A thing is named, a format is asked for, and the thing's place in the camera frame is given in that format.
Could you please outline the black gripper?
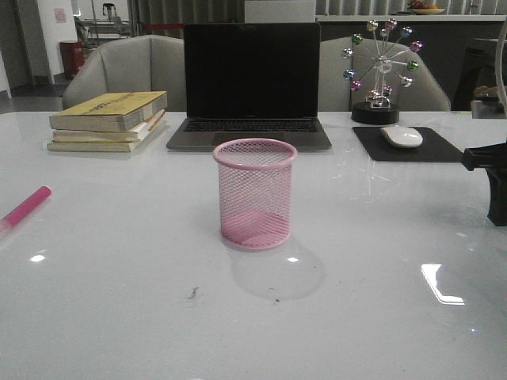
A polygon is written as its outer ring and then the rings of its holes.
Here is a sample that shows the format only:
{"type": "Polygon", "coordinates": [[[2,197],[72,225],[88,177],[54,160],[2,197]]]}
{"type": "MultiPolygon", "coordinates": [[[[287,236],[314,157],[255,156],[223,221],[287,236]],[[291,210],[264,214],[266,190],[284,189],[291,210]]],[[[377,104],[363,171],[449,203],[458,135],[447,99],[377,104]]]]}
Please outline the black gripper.
{"type": "Polygon", "coordinates": [[[466,148],[461,163],[469,171],[486,171],[490,186],[487,217],[495,226],[506,226],[506,145],[466,148]]]}

